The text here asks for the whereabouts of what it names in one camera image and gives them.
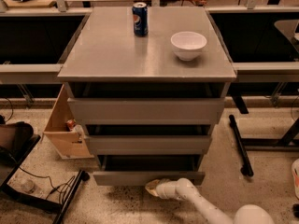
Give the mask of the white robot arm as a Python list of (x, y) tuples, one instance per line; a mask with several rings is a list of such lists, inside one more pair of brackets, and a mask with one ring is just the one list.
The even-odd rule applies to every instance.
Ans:
[(218, 207), (205, 199), (197, 187), (186, 178), (177, 181), (169, 179), (155, 179), (145, 186), (152, 196), (161, 199), (188, 201), (208, 224), (275, 224), (273, 218), (260, 206), (247, 204), (239, 208), (235, 217), (231, 218)]

